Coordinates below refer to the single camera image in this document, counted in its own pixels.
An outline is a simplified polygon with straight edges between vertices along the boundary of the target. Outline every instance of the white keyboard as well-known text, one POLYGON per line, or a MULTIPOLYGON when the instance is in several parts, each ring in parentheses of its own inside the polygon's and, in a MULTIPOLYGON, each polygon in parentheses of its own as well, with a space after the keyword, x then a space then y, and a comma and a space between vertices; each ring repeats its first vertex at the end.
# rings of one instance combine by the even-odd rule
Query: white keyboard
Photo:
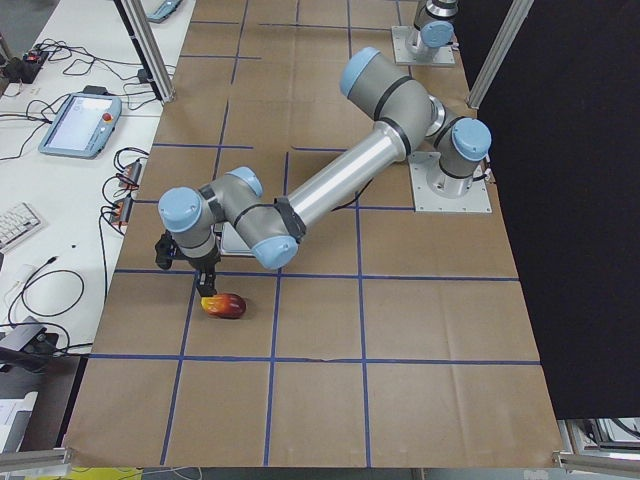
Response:
POLYGON ((44 221, 26 203, 19 203, 1 212, 0 252, 4 253, 15 247, 43 226, 44 221))

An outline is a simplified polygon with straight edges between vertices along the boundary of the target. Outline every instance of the keyboard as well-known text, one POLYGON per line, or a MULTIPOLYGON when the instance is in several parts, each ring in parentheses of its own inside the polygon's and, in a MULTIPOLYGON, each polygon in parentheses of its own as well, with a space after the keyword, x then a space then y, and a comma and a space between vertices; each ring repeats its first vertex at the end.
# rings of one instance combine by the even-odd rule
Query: keyboard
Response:
POLYGON ((44 226, 44 221, 26 203, 0 212, 0 252, 22 243, 44 226))
POLYGON ((151 15, 147 15, 147 20, 151 23, 161 23, 165 19, 175 12, 178 5, 182 0, 163 0, 160 6, 151 15))

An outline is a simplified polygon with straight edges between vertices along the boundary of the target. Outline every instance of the black wall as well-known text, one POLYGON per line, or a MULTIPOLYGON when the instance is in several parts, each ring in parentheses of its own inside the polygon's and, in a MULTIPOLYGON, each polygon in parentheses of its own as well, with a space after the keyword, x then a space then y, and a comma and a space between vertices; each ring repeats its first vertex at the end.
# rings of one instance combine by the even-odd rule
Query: black wall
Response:
MULTIPOLYGON (((460 3, 472 85, 511 1, 460 3)), ((640 1, 537 0, 479 118, 556 416, 640 416, 640 1)))

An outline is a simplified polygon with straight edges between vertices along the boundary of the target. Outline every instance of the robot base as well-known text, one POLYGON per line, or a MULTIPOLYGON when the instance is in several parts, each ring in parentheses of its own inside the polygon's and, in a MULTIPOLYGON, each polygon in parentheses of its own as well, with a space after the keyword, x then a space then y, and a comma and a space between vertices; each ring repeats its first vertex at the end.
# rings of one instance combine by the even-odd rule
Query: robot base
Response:
MULTIPOLYGON (((414 152, 407 157, 416 212, 491 213, 491 202, 484 181, 473 182, 466 195, 454 200, 441 197, 431 189, 427 183, 427 171, 439 159, 440 154, 437 152, 414 152)), ((478 167, 475 175, 481 174, 478 167)))
POLYGON ((397 65, 430 65, 432 67, 454 67, 456 60, 451 47, 439 48, 431 58, 416 56, 407 50, 407 37, 413 27, 391 27, 393 54, 397 65))

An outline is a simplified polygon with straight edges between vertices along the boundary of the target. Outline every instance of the blue joint cap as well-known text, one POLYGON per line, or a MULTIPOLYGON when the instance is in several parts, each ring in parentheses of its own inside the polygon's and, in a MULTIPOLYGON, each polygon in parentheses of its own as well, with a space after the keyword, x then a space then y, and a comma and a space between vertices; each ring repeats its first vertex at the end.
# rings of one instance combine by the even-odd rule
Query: blue joint cap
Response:
POLYGON ((249 187, 251 187, 251 190, 253 190, 253 193, 255 193, 258 198, 260 198, 264 193, 260 180, 258 180, 256 174, 253 173, 253 170, 249 167, 238 167, 235 170, 225 173, 225 175, 233 175, 234 177, 238 177, 240 180, 243 180, 247 185, 249 185, 249 187))
POLYGON ((202 213, 200 195, 192 188, 172 188, 158 202, 162 223, 170 232, 181 233, 193 227, 202 213))
POLYGON ((473 118, 457 121, 451 139, 460 155, 472 162, 486 157, 491 147, 491 132, 484 123, 473 118))
POLYGON ((251 253, 268 270, 284 267, 298 253, 296 240, 289 235, 270 237, 258 242, 251 253))
POLYGON ((362 71, 367 68, 373 57, 379 53, 380 50, 377 48, 365 47, 351 57, 351 60, 342 71, 342 78, 340 78, 340 91, 345 97, 349 97, 349 92, 351 92, 362 71))
POLYGON ((453 25, 444 20, 427 23, 420 30, 420 38, 429 48, 444 47, 453 38, 453 25))

